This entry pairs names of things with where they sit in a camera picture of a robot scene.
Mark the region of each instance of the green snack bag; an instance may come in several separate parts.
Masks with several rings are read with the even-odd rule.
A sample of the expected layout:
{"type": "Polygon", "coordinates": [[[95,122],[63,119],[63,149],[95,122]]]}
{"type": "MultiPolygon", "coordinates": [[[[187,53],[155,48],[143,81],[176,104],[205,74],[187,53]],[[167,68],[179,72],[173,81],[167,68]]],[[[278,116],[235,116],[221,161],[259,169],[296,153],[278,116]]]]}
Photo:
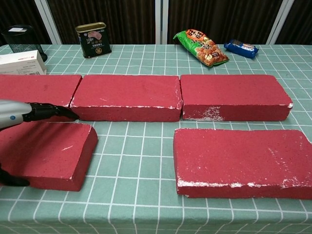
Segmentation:
{"type": "Polygon", "coordinates": [[[219,49],[219,47],[204,33],[188,29],[174,36],[179,42],[190,51],[195,57],[208,67],[219,65],[229,61],[229,58],[219,49]]]}

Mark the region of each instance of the can lid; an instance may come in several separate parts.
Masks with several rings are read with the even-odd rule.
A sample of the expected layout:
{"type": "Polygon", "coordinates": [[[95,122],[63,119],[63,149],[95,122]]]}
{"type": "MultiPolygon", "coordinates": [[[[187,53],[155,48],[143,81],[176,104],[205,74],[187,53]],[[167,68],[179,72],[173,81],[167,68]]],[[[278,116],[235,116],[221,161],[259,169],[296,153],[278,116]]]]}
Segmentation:
{"type": "Polygon", "coordinates": [[[84,33],[84,32],[89,32],[92,30],[98,30],[98,29],[103,29],[103,28],[106,28],[106,24],[103,22],[97,22],[97,23],[79,25],[75,29],[76,29],[76,32],[78,33],[84,33]]]}

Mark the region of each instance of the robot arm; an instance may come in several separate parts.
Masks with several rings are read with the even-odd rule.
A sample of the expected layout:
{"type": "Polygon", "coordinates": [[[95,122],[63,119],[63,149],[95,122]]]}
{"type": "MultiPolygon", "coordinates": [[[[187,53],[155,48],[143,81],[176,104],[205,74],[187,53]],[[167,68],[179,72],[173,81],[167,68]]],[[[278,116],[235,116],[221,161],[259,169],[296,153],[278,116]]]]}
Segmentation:
{"type": "MultiPolygon", "coordinates": [[[[78,115],[63,106],[0,100],[0,131],[23,122],[48,119],[52,116],[65,116],[75,120],[79,118],[78,115]]],[[[0,183],[7,186],[29,186],[26,179],[12,176],[1,169],[1,164],[0,183]]]]}

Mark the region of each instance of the food package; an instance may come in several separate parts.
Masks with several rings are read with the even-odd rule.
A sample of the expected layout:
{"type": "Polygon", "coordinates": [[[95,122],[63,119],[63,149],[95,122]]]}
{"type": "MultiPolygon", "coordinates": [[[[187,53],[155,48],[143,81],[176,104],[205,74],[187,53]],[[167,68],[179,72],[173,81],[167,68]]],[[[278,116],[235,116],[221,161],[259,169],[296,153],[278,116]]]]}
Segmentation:
{"type": "Polygon", "coordinates": [[[254,45],[242,43],[238,40],[230,40],[230,42],[224,44],[224,48],[235,53],[250,59],[253,59],[258,52],[258,49],[254,45]]]}
{"type": "Polygon", "coordinates": [[[208,67],[220,65],[229,61],[229,58],[219,49],[219,47],[204,33],[188,29],[174,36],[174,40],[179,42],[195,57],[208,67]]]}

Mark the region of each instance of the blue biscuit package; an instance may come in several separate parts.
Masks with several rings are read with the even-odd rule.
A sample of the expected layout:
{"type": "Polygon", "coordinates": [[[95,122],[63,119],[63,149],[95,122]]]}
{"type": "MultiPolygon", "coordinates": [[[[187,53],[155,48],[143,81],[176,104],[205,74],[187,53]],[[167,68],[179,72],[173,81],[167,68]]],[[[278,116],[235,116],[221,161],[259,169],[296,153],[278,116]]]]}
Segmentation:
{"type": "Polygon", "coordinates": [[[224,48],[226,48],[227,50],[235,54],[238,54],[238,55],[250,58],[250,59],[253,59],[256,53],[258,52],[258,49],[254,45],[245,44],[234,39],[230,40],[229,43],[225,43],[224,48]]]}

